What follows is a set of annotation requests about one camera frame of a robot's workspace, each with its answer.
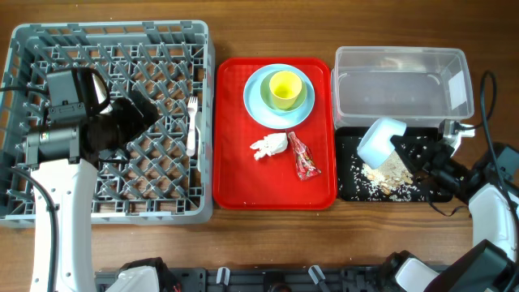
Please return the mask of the rice and food scraps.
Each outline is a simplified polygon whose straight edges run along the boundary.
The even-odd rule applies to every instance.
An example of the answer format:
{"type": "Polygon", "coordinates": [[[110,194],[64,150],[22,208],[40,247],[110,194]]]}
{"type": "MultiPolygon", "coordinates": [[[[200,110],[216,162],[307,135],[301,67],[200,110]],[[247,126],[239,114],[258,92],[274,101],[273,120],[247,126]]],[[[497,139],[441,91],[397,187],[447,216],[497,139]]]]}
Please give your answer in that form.
{"type": "Polygon", "coordinates": [[[377,169],[370,168],[365,162],[364,166],[368,171],[368,178],[377,178],[384,191],[390,187],[397,187],[403,182],[414,177],[404,166],[399,156],[392,152],[390,157],[377,169]]]}

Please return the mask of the light blue small bowl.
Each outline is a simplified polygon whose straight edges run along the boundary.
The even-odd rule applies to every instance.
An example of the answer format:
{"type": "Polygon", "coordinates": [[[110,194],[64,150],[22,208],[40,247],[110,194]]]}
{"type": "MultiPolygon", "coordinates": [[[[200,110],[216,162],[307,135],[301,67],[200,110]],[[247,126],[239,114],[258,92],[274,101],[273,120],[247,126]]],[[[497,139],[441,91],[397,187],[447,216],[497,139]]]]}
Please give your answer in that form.
{"type": "Polygon", "coordinates": [[[357,147],[358,156],[372,169],[379,168],[395,147],[394,135],[403,136],[407,125],[393,118],[379,118],[367,130],[357,147]]]}

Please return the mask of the white plastic fork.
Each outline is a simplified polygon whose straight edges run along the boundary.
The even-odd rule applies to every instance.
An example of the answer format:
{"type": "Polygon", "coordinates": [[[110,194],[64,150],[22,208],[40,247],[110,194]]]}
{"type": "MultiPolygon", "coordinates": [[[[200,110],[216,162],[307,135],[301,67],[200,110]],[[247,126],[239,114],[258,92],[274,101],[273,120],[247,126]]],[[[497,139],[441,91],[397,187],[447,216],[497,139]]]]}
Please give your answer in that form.
{"type": "Polygon", "coordinates": [[[198,97],[191,96],[187,104],[187,113],[190,119],[187,135],[187,155],[195,154],[195,117],[198,113],[198,97]]]}

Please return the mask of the red plastic snack wrapper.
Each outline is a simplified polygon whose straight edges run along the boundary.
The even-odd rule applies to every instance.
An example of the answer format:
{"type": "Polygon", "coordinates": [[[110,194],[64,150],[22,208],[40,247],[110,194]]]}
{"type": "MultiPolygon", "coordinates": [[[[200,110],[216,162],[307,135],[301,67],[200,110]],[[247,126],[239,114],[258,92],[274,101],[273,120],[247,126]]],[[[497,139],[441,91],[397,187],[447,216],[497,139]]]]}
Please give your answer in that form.
{"type": "Polygon", "coordinates": [[[305,181],[321,174],[320,169],[315,165],[310,149],[296,136],[295,132],[289,132],[287,137],[295,155],[298,177],[305,181]]]}

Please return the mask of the white paper napkin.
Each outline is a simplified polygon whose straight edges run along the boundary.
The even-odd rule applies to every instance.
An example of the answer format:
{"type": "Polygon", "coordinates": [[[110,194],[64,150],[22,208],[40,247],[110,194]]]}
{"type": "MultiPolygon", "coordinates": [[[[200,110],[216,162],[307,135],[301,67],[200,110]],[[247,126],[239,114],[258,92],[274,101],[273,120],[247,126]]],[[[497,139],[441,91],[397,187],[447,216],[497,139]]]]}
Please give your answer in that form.
{"type": "Polygon", "coordinates": [[[284,152],[287,146],[287,134],[282,132],[266,135],[263,139],[254,142],[250,148],[255,150],[254,158],[258,161],[265,156],[271,157],[284,152]]]}

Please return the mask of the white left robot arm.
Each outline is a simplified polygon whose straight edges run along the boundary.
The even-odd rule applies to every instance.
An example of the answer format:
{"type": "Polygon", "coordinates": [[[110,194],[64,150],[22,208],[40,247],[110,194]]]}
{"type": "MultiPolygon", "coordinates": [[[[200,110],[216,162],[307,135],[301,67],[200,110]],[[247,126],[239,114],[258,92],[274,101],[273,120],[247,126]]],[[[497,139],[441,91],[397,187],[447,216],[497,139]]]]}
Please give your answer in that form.
{"type": "Polygon", "coordinates": [[[139,92],[93,105],[53,106],[50,122],[29,132],[36,221],[32,291],[94,291],[91,203],[99,154],[122,148],[159,118],[139,92]]]}

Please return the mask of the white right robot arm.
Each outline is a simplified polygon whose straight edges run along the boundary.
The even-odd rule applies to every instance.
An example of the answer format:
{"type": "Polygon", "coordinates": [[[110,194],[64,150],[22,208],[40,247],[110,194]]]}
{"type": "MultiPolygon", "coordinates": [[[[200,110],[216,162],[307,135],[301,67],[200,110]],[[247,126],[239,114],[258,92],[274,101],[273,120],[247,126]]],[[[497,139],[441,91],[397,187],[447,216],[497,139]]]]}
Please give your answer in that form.
{"type": "Polygon", "coordinates": [[[471,169],[455,162],[441,142],[394,136],[396,153],[411,173],[424,172],[469,209],[473,247],[443,272],[408,251],[392,253],[380,268],[381,291],[514,291],[518,287],[518,151],[490,144],[471,169]]]}

